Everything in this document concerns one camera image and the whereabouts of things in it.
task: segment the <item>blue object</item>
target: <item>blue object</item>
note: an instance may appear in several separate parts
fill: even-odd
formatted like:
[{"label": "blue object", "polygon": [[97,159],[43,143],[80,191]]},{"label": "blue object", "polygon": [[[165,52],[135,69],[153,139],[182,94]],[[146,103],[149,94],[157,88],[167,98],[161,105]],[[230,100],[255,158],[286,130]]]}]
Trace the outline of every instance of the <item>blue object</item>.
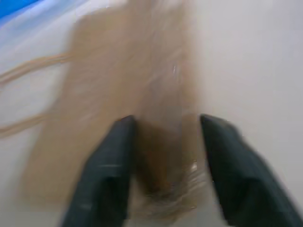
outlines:
[{"label": "blue object", "polygon": [[41,0],[0,0],[0,19]]}]

